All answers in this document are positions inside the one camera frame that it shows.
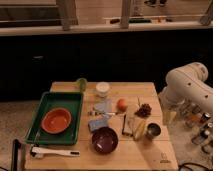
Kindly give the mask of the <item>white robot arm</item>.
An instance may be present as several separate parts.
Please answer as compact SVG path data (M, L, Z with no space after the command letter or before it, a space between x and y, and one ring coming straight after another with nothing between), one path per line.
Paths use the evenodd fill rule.
M166 86L159 93L163 113L163 124L168 125L174 113L187 101L195 103L201 110L213 114L213 88L205 84L207 67L193 62L170 70L166 75Z

